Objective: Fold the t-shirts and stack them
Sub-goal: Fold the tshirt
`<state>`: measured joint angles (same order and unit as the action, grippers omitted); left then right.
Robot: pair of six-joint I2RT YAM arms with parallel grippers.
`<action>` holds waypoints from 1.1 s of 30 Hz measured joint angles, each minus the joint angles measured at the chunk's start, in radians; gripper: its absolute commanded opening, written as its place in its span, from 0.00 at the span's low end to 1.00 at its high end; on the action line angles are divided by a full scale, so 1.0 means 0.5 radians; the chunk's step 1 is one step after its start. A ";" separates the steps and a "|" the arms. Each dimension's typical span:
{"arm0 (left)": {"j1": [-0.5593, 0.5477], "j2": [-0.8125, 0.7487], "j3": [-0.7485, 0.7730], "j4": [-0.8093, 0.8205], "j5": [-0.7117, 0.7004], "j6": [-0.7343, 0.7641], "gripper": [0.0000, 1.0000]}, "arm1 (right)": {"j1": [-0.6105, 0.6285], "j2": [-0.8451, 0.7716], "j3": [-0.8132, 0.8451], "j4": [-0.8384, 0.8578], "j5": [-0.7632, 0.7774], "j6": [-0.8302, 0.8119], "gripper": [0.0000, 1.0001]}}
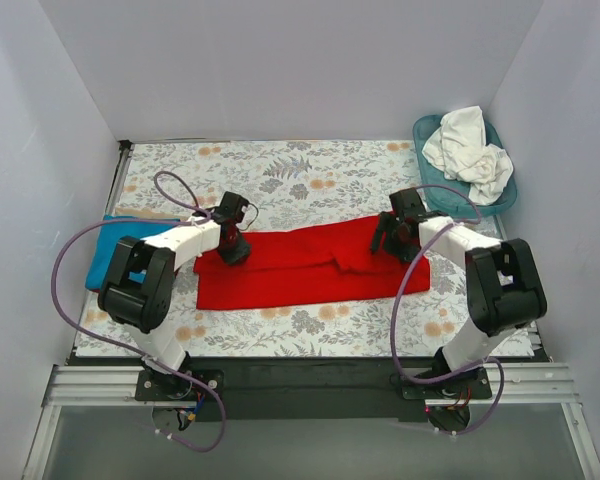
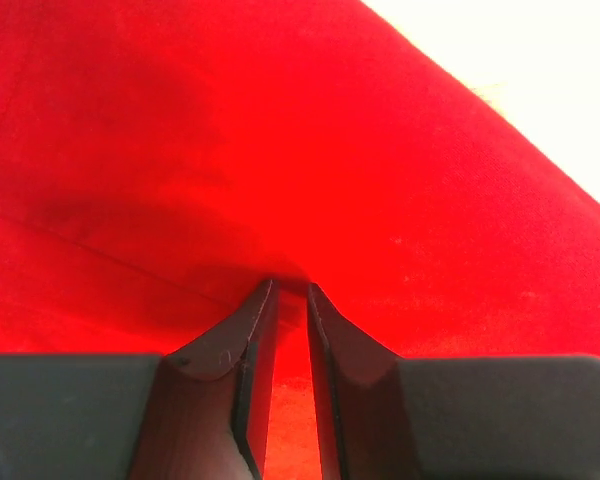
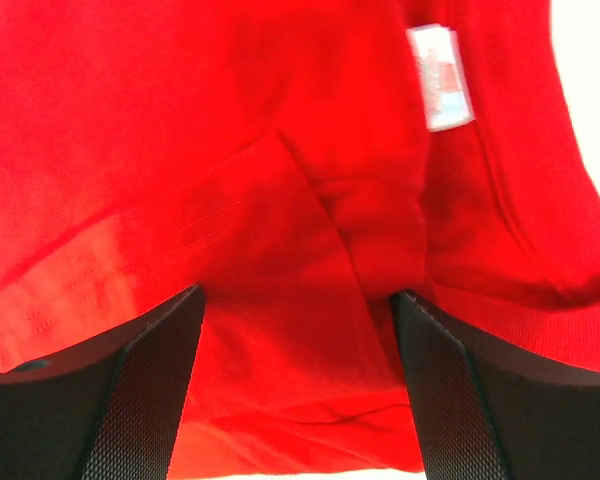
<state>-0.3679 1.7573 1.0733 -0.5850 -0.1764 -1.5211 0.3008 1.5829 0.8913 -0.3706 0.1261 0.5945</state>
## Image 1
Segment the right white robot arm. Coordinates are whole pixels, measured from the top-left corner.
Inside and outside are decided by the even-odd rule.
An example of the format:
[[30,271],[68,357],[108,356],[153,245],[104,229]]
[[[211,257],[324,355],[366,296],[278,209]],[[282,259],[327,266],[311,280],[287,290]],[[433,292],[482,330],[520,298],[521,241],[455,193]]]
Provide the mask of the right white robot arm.
[[[379,215],[370,250],[383,249],[408,268],[399,284],[390,317],[390,349],[399,377],[409,383],[431,385],[476,370],[515,331],[544,317],[547,299],[529,244],[522,239],[501,240],[468,226],[481,222],[475,204],[473,219],[455,220],[429,211],[419,194],[424,185],[389,196],[392,211]],[[427,378],[412,376],[397,353],[397,314],[415,269],[428,251],[462,268],[466,275],[469,319],[434,357]]]

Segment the red t-shirt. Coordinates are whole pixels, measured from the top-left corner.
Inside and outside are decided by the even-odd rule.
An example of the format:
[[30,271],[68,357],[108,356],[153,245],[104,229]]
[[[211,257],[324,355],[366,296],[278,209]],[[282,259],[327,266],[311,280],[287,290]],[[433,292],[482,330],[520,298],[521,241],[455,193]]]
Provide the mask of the red t-shirt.
[[264,309],[396,295],[409,265],[370,244],[375,216],[295,229],[253,232],[249,257],[229,266],[215,251],[194,263],[200,310]]

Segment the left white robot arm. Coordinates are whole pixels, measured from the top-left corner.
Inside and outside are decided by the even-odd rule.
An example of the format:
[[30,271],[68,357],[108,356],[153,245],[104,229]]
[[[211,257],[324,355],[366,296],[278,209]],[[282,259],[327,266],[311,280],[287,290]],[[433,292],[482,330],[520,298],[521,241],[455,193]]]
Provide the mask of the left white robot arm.
[[238,225],[251,203],[226,192],[209,213],[194,213],[163,233],[121,238],[98,294],[99,308],[124,326],[146,365],[160,372],[178,371],[186,352],[165,318],[176,273],[185,263],[216,251],[229,265],[247,260],[251,246]]

